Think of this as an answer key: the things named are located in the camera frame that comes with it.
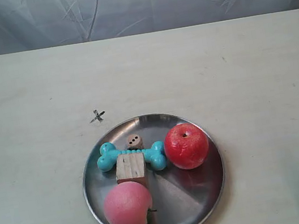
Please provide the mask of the stainless steel bowl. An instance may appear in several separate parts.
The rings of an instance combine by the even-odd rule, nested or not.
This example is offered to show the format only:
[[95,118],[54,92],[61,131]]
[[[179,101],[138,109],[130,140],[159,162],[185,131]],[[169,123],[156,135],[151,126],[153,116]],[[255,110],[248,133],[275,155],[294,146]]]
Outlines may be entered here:
[[[117,182],[115,170],[98,169],[100,147],[110,142],[124,149],[130,134],[143,137],[145,147],[163,141],[172,127],[187,123],[176,115],[153,113],[128,119],[96,141],[85,165],[83,192],[88,208],[99,224],[109,224],[104,216],[104,198]],[[202,224],[215,210],[224,188],[223,159],[211,135],[207,136],[209,152],[204,163],[194,170],[180,170],[173,164],[162,171],[147,169],[147,183],[153,199],[148,224]]]

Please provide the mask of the wooden die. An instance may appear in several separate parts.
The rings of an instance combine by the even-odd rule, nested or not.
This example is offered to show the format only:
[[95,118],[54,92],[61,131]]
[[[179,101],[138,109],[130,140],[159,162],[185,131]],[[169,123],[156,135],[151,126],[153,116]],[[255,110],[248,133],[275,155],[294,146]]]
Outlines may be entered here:
[[140,137],[139,134],[131,134],[129,135],[127,138],[127,149],[129,150],[139,150],[139,149],[143,149],[143,142],[142,142],[142,138]]

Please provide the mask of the turquoise bone toy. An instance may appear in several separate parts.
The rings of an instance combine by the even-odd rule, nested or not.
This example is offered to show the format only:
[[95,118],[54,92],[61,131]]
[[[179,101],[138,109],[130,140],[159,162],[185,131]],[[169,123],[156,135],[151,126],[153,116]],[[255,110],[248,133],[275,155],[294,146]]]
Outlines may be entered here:
[[145,162],[149,163],[156,171],[164,170],[167,166],[165,156],[164,143],[155,141],[149,149],[132,149],[132,150],[117,150],[114,144],[106,142],[100,147],[100,155],[98,158],[98,169],[104,172],[110,171],[117,163],[119,155],[142,153]]

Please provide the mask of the red apple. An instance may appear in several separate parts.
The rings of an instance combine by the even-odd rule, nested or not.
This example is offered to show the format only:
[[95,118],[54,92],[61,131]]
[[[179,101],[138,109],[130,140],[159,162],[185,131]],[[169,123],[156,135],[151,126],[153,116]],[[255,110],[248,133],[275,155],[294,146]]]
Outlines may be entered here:
[[174,166],[192,170],[201,166],[209,149],[206,134],[190,123],[178,124],[171,128],[164,141],[166,157]]

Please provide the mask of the wooden block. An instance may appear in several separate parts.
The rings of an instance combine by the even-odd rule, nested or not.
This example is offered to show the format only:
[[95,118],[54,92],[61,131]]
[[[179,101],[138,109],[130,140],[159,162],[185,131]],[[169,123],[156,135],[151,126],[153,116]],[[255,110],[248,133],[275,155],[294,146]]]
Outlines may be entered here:
[[122,154],[117,157],[116,179],[117,184],[128,181],[139,183],[146,188],[148,179],[146,163],[143,153]]

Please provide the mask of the pink peach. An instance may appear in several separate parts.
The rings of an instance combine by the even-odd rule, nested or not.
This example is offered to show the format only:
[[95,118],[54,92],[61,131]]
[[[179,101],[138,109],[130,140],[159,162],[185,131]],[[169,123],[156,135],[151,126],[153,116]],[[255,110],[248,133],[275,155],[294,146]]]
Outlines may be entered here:
[[148,215],[157,212],[147,187],[134,181],[114,186],[104,198],[103,211],[109,224],[147,224]]

